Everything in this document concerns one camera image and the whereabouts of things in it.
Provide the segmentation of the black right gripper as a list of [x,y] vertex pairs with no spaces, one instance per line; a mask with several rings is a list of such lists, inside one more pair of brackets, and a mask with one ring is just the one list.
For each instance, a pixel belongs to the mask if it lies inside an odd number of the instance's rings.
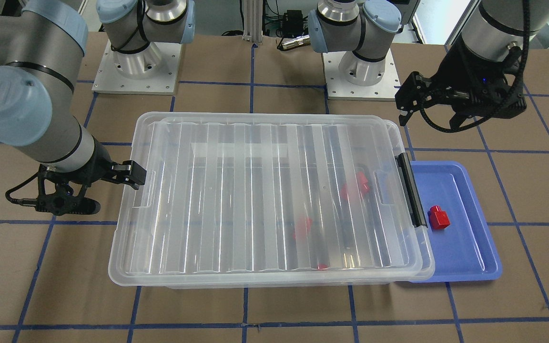
[[[94,150],[87,163],[77,170],[62,173],[40,165],[27,180],[6,191],[6,200],[12,204],[34,208],[56,216],[67,213],[93,215],[100,211],[98,201],[86,197],[86,192],[98,180],[124,184],[137,190],[145,185],[147,171],[139,163],[128,160],[114,163],[105,147],[93,138]],[[37,179],[36,198],[13,198],[11,194]]]

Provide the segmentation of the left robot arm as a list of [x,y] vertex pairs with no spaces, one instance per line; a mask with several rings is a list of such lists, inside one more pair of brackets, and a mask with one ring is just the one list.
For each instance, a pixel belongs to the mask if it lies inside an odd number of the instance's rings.
[[[548,21],[549,0],[482,0],[437,72],[414,71],[395,93],[400,126],[420,113],[430,127],[451,134],[523,113],[530,42]],[[321,0],[308,15],[313,50],[344,52],[341,72],[360,86],[380,80],[401,26],[401,12],[387,0]]]

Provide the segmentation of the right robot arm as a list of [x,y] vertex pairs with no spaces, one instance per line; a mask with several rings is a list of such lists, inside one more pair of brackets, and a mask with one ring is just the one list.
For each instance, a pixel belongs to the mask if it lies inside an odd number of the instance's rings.
[[[108,35],[97,92],[172,93],[177,65],[169,46],[191,43],[193,0],[99,0]],[[6,191],[20,206],[91,215],[100,210],[86,191],[98,181],[139,189],[146,169],[113,161],[102,143],[70,113],[89,28],[59,0],[30,0],[17,17],[0,15],[0,142],[39,163],[38,171]]]

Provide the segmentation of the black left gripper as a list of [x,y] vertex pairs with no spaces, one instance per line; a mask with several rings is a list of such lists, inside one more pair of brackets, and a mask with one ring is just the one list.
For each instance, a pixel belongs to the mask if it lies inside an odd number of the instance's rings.
[[[512,119],[525,110],[523,74],[528,53],[510,48],[503,61],[490,61],[474,54],[464,43],[454,43],[434,74],[434,85],[442,91],[441,104],[453,109],[449,133],[475,128],[489,119]],[[432,80],[414,71],[395,93],[400,111],[399,125],[405,127],[412,115],[434,106]]]

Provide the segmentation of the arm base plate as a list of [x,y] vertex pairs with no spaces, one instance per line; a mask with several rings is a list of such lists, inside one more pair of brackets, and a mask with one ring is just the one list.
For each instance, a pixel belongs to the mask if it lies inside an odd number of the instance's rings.
[[152,42],[136,54],[105,45],[92,91],[119,95],[174,95],[183,45]]
[[352,52],[323,53],[327,98],[351,101],[394,101],[401,87],[391,50],[377,62],[360,60]]

